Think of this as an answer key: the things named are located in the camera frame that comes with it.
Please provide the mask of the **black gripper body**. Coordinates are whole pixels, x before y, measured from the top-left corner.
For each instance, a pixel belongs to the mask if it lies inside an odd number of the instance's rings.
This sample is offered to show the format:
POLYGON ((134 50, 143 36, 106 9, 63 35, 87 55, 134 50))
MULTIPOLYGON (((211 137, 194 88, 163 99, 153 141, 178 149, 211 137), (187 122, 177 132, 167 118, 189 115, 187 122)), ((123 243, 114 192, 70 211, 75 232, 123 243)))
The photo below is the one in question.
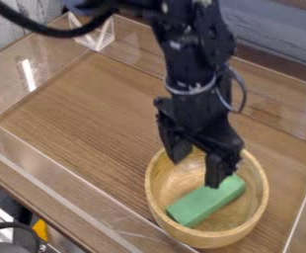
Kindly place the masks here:
POLYGON ((219 156, 241 155, 245 143, 231 127, 229 114, 233 89, 230 85, 214 85, 198 90, 177 90, 166 87, 170 97, 157 97, 157 115, 166 115, 183 132, 193 147, 219 156))

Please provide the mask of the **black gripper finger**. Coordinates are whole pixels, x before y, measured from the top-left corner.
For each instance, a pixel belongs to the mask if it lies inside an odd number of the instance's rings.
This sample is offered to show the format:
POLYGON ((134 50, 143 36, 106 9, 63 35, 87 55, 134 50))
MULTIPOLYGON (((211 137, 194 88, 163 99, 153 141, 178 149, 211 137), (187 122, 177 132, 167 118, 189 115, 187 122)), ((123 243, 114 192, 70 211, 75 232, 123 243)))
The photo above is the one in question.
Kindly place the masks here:
POLYGON ((226 178, 237 172, 241 160, 239 155, 222 157, 217 153, 207 154, 205 186, 218 189, 226 178))
POLYGON ((157 116, 159 138, 169 159, 178 164, 193 151, 193 144, 183 136, 182 130, 166 115, 157 116))

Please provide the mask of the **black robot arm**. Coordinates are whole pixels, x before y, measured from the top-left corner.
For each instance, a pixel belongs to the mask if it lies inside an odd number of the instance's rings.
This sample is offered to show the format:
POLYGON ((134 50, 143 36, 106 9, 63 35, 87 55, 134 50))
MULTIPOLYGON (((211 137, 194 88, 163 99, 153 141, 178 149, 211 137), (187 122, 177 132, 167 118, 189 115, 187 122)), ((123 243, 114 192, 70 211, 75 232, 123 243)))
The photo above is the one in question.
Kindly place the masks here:
POLYGON ((179 163, 194 148, 205 152, 205 185, 217 189, 242 160, 245 142, 233 129, 230 67, 237 41, 219 0, 63 0, 67 9, 94 18, 129 11, 147 20, 166 64, 169 97, 154 99, 159 137, 179 163))

